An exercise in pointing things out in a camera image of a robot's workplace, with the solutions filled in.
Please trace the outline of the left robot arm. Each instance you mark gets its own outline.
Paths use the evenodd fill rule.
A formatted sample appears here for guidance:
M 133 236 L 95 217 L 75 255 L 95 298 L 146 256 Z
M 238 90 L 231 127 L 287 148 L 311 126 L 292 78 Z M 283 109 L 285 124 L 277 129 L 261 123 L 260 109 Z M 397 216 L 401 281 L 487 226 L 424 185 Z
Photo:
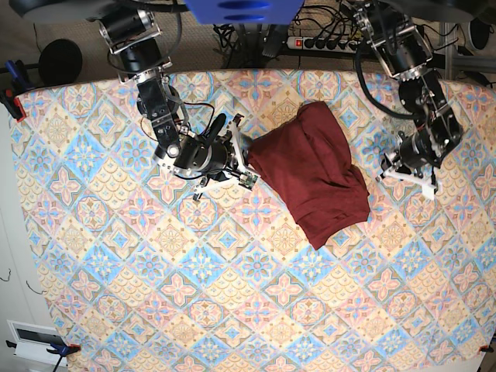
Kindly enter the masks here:
M 432 51 L 412 19 L 389 5 L 351 1 L 343 2 L 341 9 L 363 35 L 354 60 L 364 95 L 383 113 L 415 124 L 413 134 L 399 132 L 397 146 L 383 153 L 377 181 L 390 177 L 412 182 L 421 187 L 425 198 L 433 200 L 441 188 L 435 172 L 460 144 L 463 127 L 446 100 L 437 71 L 428 66 Z M 367 50 L 397 81 L 405 112 L 393 111 L 370 93 L 361 67 L 361 55 Z

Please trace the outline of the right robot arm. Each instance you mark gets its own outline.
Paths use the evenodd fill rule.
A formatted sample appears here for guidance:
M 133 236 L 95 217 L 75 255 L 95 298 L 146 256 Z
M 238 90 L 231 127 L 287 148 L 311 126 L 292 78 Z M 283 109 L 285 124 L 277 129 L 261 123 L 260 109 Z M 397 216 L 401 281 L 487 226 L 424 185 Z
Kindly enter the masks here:
M 167 173 L 185 181 L 198 180 L 194 199 L 207 191 L 237 184 L 253 189 L 259 175 L 246 163 L 239 124 L 214 114 L 199 133 L 191 129 L 186 103 L 171 86 L 166 68 L 169 55 L 157 45 L 160 27 L 154 21 L 157 6 L 139 1 L 111 1 L 98 14 L 99 32 L 108 45 L 108 63 L 120 60 L 114 69 L 121 81 L 137 84 L 137 107 L 150 121 L 157 147 L 154 160 Z

